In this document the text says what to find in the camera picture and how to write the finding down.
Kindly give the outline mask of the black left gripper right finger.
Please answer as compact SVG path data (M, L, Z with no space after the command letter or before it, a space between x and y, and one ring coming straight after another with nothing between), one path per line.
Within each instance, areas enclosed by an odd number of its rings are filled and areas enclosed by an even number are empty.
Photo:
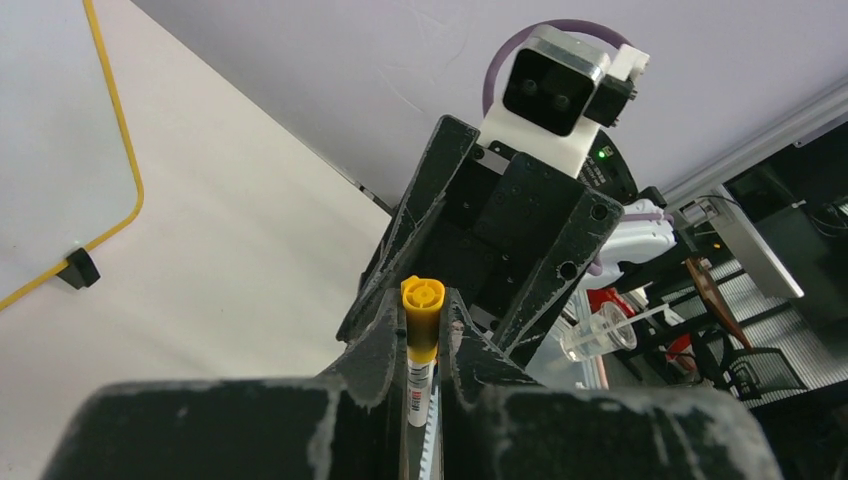
M460 293L440 319L447 479L778 479L755 418L705 388L549 388L473 324Z

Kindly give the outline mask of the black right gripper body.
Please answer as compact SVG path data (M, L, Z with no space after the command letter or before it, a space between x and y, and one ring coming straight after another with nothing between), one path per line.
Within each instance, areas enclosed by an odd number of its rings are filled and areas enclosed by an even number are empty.
M452 177L411 274L458 289L505 324L528 324L534 314L518 308L526 284L588 187L524 153L497 173L471 150L430 146L416 174L433 166Z

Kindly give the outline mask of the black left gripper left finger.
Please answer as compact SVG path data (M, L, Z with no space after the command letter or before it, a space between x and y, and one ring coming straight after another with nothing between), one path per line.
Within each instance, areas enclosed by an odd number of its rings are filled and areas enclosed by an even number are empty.
M117 383L77 410L47 479L404 479L406 328L388 290L310 378Z

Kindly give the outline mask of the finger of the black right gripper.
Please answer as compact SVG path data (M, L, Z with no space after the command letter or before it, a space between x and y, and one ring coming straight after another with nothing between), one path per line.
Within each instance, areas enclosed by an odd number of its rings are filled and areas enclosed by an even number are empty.
M480 132L451 115L442 116L380 242L373 268L346 313L336 339L351 343L372 322L387 290L411 269L446 204L446 192L475 147Z
M524 368L623 215L616 200L586 188L544 224L548 237L511 301L493 342Z

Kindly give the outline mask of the yellow marker cap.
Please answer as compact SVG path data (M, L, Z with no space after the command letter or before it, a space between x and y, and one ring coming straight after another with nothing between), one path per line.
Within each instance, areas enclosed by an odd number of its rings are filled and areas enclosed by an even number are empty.
M400 292L406 318L408 358L415 363L430 363L438 352L446 288L439 280L413 275L401 283Z

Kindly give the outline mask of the yellow framed whiteboard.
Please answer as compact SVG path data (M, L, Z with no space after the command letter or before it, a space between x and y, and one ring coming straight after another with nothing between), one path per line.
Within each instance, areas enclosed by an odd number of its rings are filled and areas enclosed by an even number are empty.
M94 5L1 5L1 303L100 277L144 187Z

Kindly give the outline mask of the white marker pen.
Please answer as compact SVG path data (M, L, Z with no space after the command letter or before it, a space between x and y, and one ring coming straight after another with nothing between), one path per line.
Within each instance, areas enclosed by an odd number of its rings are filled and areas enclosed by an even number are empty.
M426 363L407 361L407 421L412 427L427 423L436 366L435 359Z

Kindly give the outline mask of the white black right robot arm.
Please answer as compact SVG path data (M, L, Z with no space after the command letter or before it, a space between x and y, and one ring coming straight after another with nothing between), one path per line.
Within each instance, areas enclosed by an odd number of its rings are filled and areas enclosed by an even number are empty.
M656 193L622 205L503 142L485 146L474 127L445 115L337 337L359 337L384 293L414 275L493 316L495 345L526 365L573 292L610 286L674 243Z

